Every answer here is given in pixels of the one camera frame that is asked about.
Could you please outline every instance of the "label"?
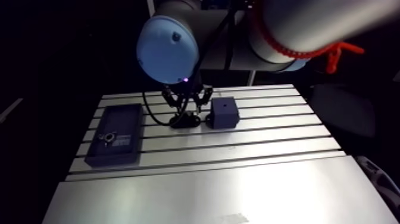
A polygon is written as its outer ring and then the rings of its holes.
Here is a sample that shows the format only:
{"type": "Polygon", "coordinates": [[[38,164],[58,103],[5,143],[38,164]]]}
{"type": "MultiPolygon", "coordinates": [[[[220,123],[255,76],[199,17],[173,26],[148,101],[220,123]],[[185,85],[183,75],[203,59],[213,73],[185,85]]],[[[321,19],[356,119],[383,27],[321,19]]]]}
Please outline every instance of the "label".
{"type": "Polygon", "coordinates": [[[112,147],[125,146],[130,144],[130,135],[117,135],[114,142],[112,142],[112,147]]]}

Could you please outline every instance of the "black tray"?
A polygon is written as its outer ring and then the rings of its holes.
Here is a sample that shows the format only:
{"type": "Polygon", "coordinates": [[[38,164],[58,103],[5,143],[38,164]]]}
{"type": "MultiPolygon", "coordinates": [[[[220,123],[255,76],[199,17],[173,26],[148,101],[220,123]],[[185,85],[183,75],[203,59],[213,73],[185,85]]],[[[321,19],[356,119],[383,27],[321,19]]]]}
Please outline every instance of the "black tray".
{"type": "Polygon", "coordinates": [[[141,147],[143,109],[141,104],[106,107],[85,162],[92,166],[134,163],[141,147]],[[105,145],[99,136],[114,133],[105,145]]]}

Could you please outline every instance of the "orange cable holder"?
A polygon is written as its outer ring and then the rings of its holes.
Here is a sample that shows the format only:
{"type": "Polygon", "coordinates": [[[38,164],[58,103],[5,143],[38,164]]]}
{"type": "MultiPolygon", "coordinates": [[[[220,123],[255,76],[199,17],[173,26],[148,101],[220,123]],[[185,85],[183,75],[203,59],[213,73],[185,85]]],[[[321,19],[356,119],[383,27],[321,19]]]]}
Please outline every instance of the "orange cable holder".
{"type": "Polygon", "coordinates": [[[287,57],[296,58],[296,59],[314,58],[314,57],[320,56],[324,53],[328,53],[328,62],[327,62],[327,67],[326,67],[326,72],[328,74],[332,74],[337,70],[338,62],[339,62],[340,56],[342,55],[342,49],[346,49],[348,51],[351,51],[351,52],[354,52],[357,54],[363,54],[365,52],[364,49],[362,49],[358,46],[352,45],[350,43],[346,43],[346,42],[333,43],[328,46],[325,46],[324,48],[321,48],[321,49],[318,49],[318,50],[312,51],[312,52],[296,52],[291,49],[287,49],[284,46],[282,46],[278,41],[276,41],[275,38],[272,37],[271,33],[264,25],[264,23],[263,23],[263,8],[260,3],[260,0],[255,0],[253,12],[254,12],[254,15],[252,16],[252,18],[253,18],[256,28],[262,34],[263,39],[270,46],[272,46],[272,48],[275,51],[277,51],[287,57]]]}

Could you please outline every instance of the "white tabletop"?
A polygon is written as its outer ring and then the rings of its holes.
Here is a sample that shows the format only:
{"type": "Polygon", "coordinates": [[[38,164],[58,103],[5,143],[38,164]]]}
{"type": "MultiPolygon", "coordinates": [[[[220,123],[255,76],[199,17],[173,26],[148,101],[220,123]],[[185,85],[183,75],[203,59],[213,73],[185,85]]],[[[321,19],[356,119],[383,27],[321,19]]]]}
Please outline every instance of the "white tabletop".
{"type": "Polygon", "coordinates": [[[45,224],[395,224],[350,156],[59,184],[45,224]]]}
{"type": "MultiPolygon", "coordinates": [[[[173,109],[160,93],[148,95],[166,122],[173,109]]],[[[145,111],[137,163],[91,168],[84,158],[104,107],[142,103],[140,94],[103,96],[43,223],[397,223],[292,85],[213,95],[229,96],[239,107],[236,129],[174,130],[145,111]]]]}
{"type": "MultiPolygon", "coordinates": [[[[167,122],[175,112],[160,92],[147,93],[152,111],[167,122]]],[[[153,175],[221,167],[249,166],[345,155],[329,131],[292,85],[215,88],[212,97],[234,97],[240,122],[214,130],[205,123],[192,129],[159,126],[143,119],[142,148],[135,164],[92,168],[85,163],[104,107],[143,103],[141,94],[104,95],[83,138],[67,181],[153,175]]],[[[194,110],[191,102],[188,110],[194,110]]],[[[200,117],[209,113],[203,107],[200,117]]]]}

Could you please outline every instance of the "black cable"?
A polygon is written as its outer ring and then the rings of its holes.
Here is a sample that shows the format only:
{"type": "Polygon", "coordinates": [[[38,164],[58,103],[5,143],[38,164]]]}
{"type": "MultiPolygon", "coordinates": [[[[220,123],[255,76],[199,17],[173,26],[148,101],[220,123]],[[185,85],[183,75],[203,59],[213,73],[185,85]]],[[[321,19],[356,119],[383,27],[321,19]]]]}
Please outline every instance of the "black cable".
{"type": "Polygon", "coordinates": [[[197,61],[197,63],[195,64],[194,68],[193,68],[193,72],[192,72],[192,76],[193,78],[189,79],[189,82],[192,82],[191,87],[189,89],[189,92],[186,94],[185,97],[185,101],[183,103],[183,107],[180,110],[179,116],[178,118],[175,120],[174,123],[164,123],[161,122],[160,120],[158,120],[153,112],[150,110],[149,104],[147,103],[147,99],[146,99],[146,95],[145,92],[142,92],[142,97],[143,97],[143,101],[145,103],[145,107],[147,109],[147,112],[149,113],[149,115],[151,116],[151,118],[158,124],[158,125],[162,125],[162,126],[174,126],[176,125],[180,119],[183,117],[183,115],[186,112],[186,107],[188,106],[188,102],[189,102],[189,98],[190,98],[190,93],[193,91],[194,87],[195,87],[195,81],[196,81],[196,77],[199,73],[199,69],[201,66],[201,63],[203,61],[203,59],[205,58],[205,54],[207,53],[208,49],[211,47],[211,45],[215,42],[215,40],[217,39],[218,35],[222,32],[222,30],[225,28],[226,24],[232,19],[235,19],[235,14],[236,14],[236,9],[234,10],[229,10],[228,14],[225,16],[225,18],[222,20],[222,22],[218,25],[218,27],[215,29],[215,31],[212,32],[212,34],[209,35],[209,37],[206,39],[205,43],[204,43],[204,48],[202,50],[202,52],[200,53],[199,56],[199,60],[197,61]]]}
{"type": "Polygon", "coordinates": [[[226,46],[226,56],[224,65],[225,71],[229,70],[230,63],[232,62],[234,41],[235,41],[235,16],[232,16],[229,19],[229,24],[228,24],[228,44],[226,46]]]}

